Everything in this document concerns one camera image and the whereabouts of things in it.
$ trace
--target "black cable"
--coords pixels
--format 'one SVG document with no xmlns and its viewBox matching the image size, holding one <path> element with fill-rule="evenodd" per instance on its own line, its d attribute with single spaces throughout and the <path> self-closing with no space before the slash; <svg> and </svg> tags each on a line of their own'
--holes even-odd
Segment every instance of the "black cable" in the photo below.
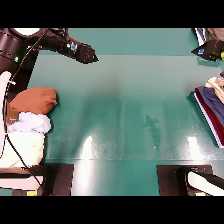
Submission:
<svg viewBox="0 0 224 224">
<path fill-rule="evenodd" d="M 5 129 L 5 137 L 8 140 L 10 146 L 13 148 L 13 150 L 15 151 L 15 153 L 17 154 L 17 156 L 19 157 L 19 159 L 21 160 L 22 164 L 24 165 L 24 167 L 30 172 L 30 174 L 35 178 L 35 180 L 37 181 L 37 183 L 40 185 L 40 187 L 42 188 L 42 191 L 45 195 L 47 195 L 44 192 L 44 188 L 41 185 L 41 183 L 39 182 L 39 180 L 37 179 L 37 177 L 35 176 L 35 174 L 30 170 L 30 168 L 26 165 L 26 163 L 24 162 L 24 160 L 22 159 L 21 155 L 18 153 L 18 151 L 16 150 L 16 148 L 14 147 L 14 145 L 12 144 L 8 133 L 7 133 L 7 96 L 8 96 L 8 92 L 9 92 L 9 88 L 14 80 L 14 78 L 16 77 L 16 75 L 18 74 L 19 70 L 21 69 L 25 59 L 27 58 L 27 56 L 30 54 L 30 52 L 38 45 L 38 43 L 41 41 L 41 39 L 47 34 L 47 32 L 49 31 L 50 28 L 47 28 L 47 30 L 39 37 L 39 39 L 36 41 L 36 43 L 28 50 L 28 52 L 26 53 L 26 55 L 24 56 L 23 60 L 21 61 L 20 65 L 18 66 L 16 72 L 14 73 L 14 75 L 12 75 L 9 79 L 9 82 L 7 84 L 6 87 L 6 91 L 5 91 L 5 95 L 4 95 L 4 100 L 3 100 L 3 108 L 2 108 L 2 114 L 3 114 L 3 120 L 4 120 L 4 129 Z"/>
</svg>

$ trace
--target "teal tabletop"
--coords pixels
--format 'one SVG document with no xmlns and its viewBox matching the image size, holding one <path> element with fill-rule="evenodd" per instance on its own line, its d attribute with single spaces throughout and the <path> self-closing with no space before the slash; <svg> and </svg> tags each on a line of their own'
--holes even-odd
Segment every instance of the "teal tabletop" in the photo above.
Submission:
<svg viewBox="0 0 224 224">
<path fill-rule="evenodd" d="M 224 150 L 193 97 L 224 64 L 191 54 L 197 40 L 189 28 L 70 35 L 90 44 L 99 62 L 43 52 L 29 87 L 57 91 L 44 161 L 75 164 L 72 195 L 159 195 L 158 164 L 211 164 L 224 177 Z"/>
</svg>

